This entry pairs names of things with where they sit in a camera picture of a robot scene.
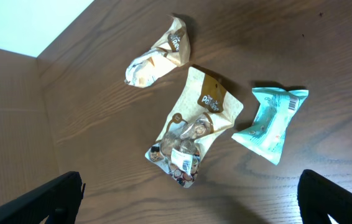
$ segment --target teal wrapper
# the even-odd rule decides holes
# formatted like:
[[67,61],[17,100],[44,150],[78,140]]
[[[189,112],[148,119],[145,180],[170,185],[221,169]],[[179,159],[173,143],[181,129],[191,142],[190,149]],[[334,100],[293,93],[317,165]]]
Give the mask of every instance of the teal wrapper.
[[287,126],[308,96],[308,90],[253,88],[260,102],[252,126],[232,138],[277,165],[280,162]]

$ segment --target brown wooden surface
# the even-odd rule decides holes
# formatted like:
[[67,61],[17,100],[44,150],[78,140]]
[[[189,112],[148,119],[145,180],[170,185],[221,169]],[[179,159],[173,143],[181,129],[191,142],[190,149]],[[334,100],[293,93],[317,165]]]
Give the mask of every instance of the brown wooden surface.
[[[146,89],[132,59],[185,20],[191,62]],[[144,158],[192,64],[244,103],[190,189]],[[78,223],[300,223],[296,190],[313,169],[352,191],[352,1],[95,1],[39,57],[60,173],[86,182]],[[248,127],[254,86],[310,91],[278,166],[230,137]]]
[[36,59],[0,50],[0,205],[57,176]]

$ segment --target snack package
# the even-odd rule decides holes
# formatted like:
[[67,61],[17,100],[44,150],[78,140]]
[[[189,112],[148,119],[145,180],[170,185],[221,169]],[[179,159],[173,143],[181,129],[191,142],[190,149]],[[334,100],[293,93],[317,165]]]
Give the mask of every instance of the snack package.
[[125,83],[137,87],[152,85],[175,67],[186,64],[190,58],[186,24],[174,19],[169,30],[140,57],[134,59],[126,69]]
[[209,147],[234,126],[242,109],[218,81],[190,67],[182,95],[146,158],[183,187],[191,186]]
[[253,88],[260,102],[250,128],[232,138],[277,165],[285,141],[285,130],[308,96],[308,90],[285,91],[280,88]]

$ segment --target plastic wrapper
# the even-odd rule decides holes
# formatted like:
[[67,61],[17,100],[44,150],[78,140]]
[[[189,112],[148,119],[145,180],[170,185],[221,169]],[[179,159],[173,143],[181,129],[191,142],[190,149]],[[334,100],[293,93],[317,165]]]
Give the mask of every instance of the plastic wrapper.
[[234,126],[243,104],[214,78],[190,67],[185,88],[146,158],[189,187],[213,141]]
[[277,165],[287,126],[306,100],[308,90],[253,88],[252,92],[260,102],[259,111],[252,126],[233,134],[232,138]]
[[190,58],[190,43],[186,24],[172,17],[169,30],[140,57],[134,59],[126,69],[125,83],[137,87],[152,85],[175,67],[186,64]]

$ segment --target crumpled wrapper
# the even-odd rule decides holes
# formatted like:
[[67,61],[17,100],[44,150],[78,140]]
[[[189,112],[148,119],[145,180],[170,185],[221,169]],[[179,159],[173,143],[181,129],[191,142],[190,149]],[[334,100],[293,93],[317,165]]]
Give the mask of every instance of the crumpled wrapper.
[[183,187],[191,186],[213,141],[243,110],[218,81],[190,67],[186,85],[146,158]]
[[180,67],[190,59],[190,43],[186,24],[174,19],[169,30],[140,57],[134,59],[126,69],[125,83],[145,88],[152,85],[175,67]]

